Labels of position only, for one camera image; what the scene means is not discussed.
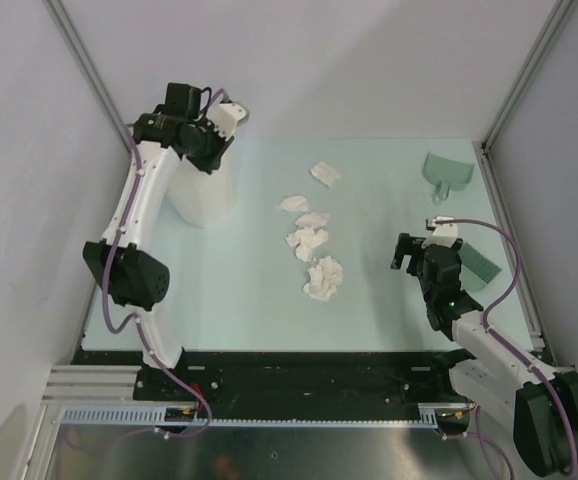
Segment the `green hand brush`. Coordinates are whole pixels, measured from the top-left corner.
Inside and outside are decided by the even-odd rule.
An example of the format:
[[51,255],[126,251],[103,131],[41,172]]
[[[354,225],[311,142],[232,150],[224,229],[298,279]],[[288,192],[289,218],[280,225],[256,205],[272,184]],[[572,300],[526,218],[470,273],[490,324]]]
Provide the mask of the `green hand brush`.
[[464,290],[477,293],[484,290],[502,269],[471,244],[465,242],[458,251],[462,262],[460,281]]

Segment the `green plastic dustpan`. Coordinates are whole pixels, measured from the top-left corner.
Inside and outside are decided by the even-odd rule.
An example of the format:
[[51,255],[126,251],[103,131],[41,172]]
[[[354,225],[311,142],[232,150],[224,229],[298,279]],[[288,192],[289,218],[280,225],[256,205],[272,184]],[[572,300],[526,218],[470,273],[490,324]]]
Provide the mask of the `green plastic dustpan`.
[[451,192],[460,192],[467,188],[473,178],[475,165],[451,160],[428,153],[422,174],[424,179],[435,188],[438,201],[446,201]]

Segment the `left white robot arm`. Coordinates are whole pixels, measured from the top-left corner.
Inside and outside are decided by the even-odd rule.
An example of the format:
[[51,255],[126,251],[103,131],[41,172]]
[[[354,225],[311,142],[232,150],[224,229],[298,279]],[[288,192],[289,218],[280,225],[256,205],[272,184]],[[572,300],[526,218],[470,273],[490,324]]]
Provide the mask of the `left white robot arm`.
[[188,392],[190,376],[177,367],[184,348],[158,309],[171,272],[151,253],[151,237],[165,200],[197,227],[231,213],[236,203],[231,147],[248,117],[248,109],[224,90],[168,84],[164,101],[132,124],[130,167],[118,205],[101,238],[83,247],[83,260],[102,292],[107,330],[118,335],[136,326],[144,362],[161,368],[154,385],[171,400]]

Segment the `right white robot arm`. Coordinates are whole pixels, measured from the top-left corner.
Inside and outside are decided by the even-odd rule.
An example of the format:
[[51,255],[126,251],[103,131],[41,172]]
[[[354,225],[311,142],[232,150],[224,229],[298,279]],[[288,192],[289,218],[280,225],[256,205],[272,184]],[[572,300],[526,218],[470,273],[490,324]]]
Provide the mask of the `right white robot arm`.
[[578,373],[543,362],[492,323],[463,289],[457,237],[399,235],[391,267],[419,282],[431,328],[455,342],[430,376],[442,401],[474,401],[509,428],[529,470],[546,477],[578,466]]

